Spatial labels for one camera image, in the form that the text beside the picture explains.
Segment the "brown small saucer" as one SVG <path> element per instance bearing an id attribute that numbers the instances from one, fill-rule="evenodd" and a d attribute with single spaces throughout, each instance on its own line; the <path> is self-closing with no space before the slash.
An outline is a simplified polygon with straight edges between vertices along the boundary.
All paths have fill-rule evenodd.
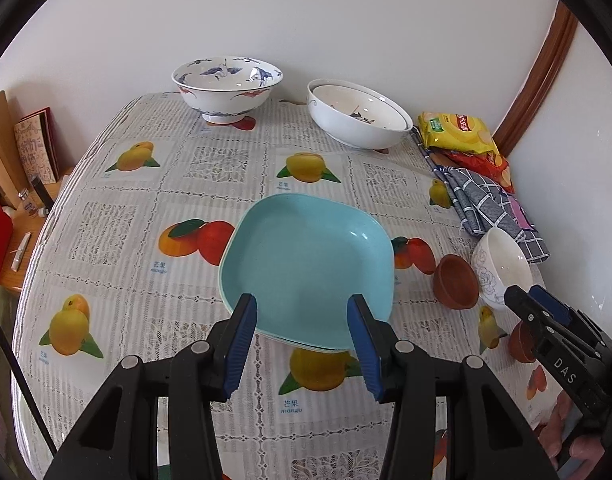
<path id="1" fill-rule="evenodd" d="M 433 292 L 445 307 L 468 310 L 479 299 L 479 282 L 470 263 L 458 255 L 445 255 L 433 275 Z"/>
<path id="2" fill-rule="evenodd" d="M 520 321 L 513 328 L 508 342 L 508 352 L 519 363 L 529 364 L 536 361 L 534 357 L 534 338 L 532 338 L 526 322 Z"/>

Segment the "white ceramic bowl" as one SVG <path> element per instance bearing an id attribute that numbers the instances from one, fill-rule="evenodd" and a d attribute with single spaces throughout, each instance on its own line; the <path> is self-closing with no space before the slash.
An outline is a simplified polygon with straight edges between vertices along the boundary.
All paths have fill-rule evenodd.
<path id="1" fill-rule="evenodd" d="M 505 291 L 512 285 L 528 292 L 534 284 L 529 264 L 507 232 L 491 228 L 477 243 L 470 266 L 479 282 L 482 300 L 493 310 L 506 309 Z"/>

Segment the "teal square plate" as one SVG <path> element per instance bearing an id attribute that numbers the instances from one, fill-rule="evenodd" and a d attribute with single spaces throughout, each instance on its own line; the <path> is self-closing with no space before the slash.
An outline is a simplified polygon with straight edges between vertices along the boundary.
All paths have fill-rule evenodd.
<path id="1" fill-rule="evenodd" d="M 347 302 L 364 297 L 374 318 L 391 316 L 394 248 L 371 214 L 305 194 L 255 203 L 236 226 L 219 264 L 227 309 L 251 294 L 258 333 L 295 346 L 351 349 Z"/>

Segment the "grey checked cloth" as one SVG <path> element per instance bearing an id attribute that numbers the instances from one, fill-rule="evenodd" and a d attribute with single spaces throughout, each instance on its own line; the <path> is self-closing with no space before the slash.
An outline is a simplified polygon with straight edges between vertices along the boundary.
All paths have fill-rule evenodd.
<path id="1" fill-rule="evenodd" d="M 423 146 L 419 128 L 413 127 L 410 134 L 468 234 L 483 237 L 490 229 L 499 228 L 518 244 L 529 263 L 544 263 L 550 258 L 544 238 L 513 194 L 475 171 L 434 162 L 431 150 Z"/>

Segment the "red chips bag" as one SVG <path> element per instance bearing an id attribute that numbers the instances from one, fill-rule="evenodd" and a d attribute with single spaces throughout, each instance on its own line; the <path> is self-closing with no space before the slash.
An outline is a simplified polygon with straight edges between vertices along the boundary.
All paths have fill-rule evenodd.
<path id="1" fill-rule="evenodd" d="M 514 192 L 510 163 L 502 155 L 495 152 L 470 154 L 458 151 L 447 151 L 446 155 L 458 166 L 491 179 L 506 192 Z"/>

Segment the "fruit print tablecloth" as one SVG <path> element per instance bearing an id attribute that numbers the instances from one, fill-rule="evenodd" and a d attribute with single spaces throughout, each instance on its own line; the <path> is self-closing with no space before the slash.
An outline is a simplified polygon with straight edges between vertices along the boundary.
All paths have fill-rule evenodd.
<path id="1" fill-rule="evenodd" d="M 26 273 L 14 351 L 40 408 L 40 432 L 14 402 L 18 446 L 42 476 L 91 396 L 128 354 L 173 356 L 227 316 L 216 266 L 172 257 L 158 240 L 191 219 L 236 224 L 281 192 L 371 214 L 390 236 L 418 237 L 436 257 L 470 257 L 458 215 L 429 201 L 432 171 L 413 141 L 386 153 L 330 139 L 307 110 L 269 101 L 255 127 L 208 125 L 177 93 L 121 110 L 77 164 Z M 293 349 L 257 335 L 239 389 L 213 408 L 223 469 L 233 479 L 374 479 L 391 408 L 357 373 L 323 392 L 289 374 Z"/>

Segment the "yellow chips bag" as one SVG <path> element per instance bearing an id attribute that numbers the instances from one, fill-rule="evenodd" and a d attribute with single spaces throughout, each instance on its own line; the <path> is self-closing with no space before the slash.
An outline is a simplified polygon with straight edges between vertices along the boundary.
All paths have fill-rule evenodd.
<path id="1" fill-rule="evenodd" d="M 477 117 L 424 112 L 420 114 L 419 122 L 425 148 L 470 154 L 499 153 L 489 128 Z"/>

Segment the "wooden side table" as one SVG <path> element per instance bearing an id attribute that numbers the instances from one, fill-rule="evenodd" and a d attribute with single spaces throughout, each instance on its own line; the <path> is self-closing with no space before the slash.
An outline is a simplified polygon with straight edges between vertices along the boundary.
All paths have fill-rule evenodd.
<path id="1" fill-rule="evenodd" d="M 18 206 L 12 214 L 12 236 L 9 240 L 7 253 L 4 256 L 0 270 L 0 286 L 12 295 L 21 295 L 30 257 L 33 255 L 40 231 L 44 227 L 46 220 L 47 218 L 42 217 L 40 214 L 31 216 L 22 205 Z M 18 246 L 25 240 L 26 234 L 29 234 L 29 239 L 24 252 L 18 258 L 18 267 L 13 270 L 12 266 L 18 253 Z"/>

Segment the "large white outer bowl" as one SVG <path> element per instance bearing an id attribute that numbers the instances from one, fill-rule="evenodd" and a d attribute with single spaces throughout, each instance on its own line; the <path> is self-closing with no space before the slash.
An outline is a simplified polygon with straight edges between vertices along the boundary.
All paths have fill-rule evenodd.
<path id="1" fill-rule="evenodd" d="M 335 110 L 335 108 L 320 101 L 312 93 L 315 87 L 322 86 L 323 84 L 338 84 L 339 86 L 362 90 L 371 94 L 371 96 L 381 98 L 387 104 L 394 107 L 395 110 L 398 110 L 406 119 L 407 128 L 405 130 L 379 128 Z M 388 99 L 387 96 L 383 96 L 383 94 L 370 88 L 363 87 L 361 84 L 353 84 L 349 81 L 337 79 L 320 78 L 312 80 L 307 84 L 307 93 L 307 107 L 312 120 L 332 139 L 351 146 L 352 148 L 386 150 L 386 148 L 392 148 L 399 144 L 413 128 L 412 118 L 401 106 L 391 101 L 391 99 Z"/>

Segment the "patterned red-edged box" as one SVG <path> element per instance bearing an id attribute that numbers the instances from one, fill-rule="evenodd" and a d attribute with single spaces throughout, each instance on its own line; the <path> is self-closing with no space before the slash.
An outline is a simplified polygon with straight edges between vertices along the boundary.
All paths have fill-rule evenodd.
<path id="1" fill-rule="evenodd" d="M 50 108 L 44 107 L 22 117 L 14 125 L 13 132 L 27 179 L 38 177 L 43 184 L 58 182 L 60 170 Z"/>

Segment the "blue floral porcelain bowl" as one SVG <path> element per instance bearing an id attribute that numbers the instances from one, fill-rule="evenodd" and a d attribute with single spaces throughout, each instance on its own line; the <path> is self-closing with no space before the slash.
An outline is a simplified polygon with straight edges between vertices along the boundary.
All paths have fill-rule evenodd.
<path id="1" fill-rule="evenodd" d="M 269 99 L 283 72 L 257 58 L 215 56 L 180 65 L 171 80 L 185 104 L 207 122 L 231 125 Z"/>

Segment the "brown wooden door frame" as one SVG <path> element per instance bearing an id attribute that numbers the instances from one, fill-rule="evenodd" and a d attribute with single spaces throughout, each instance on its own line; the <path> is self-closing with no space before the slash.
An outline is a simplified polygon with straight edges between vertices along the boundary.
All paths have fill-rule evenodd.
<path id="1" fill-rule="evenodd" d="M 571 10 L 559 1 L 537 58 L 494 133 L 503 156 L 510 156 L 545 102 L 567 58 L 578 24 Z"/>

